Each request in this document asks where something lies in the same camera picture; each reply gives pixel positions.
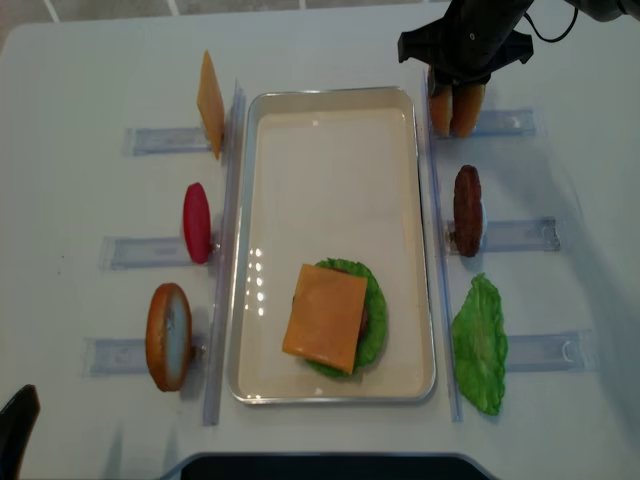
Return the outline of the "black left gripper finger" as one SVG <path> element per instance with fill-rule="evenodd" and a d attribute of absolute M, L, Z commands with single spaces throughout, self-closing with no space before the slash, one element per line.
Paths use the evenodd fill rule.
<path fill-rule="evenodd" d="M 26 448 L 40 412 L 37 389 L 22 387 L 1 409 L 1 479 L 18 479 Z"/>

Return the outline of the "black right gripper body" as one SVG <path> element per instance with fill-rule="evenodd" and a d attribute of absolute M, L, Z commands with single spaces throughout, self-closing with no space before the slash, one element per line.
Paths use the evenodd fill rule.
<path fill-rule="evenodd" d="M 454 0 L 444 16 L 400 35 L 398 60 L 431 68 L 432 86 L 485 84 L 491 74 L 533 55 L 533 39 L 515 27 L 529 0 Z"/>

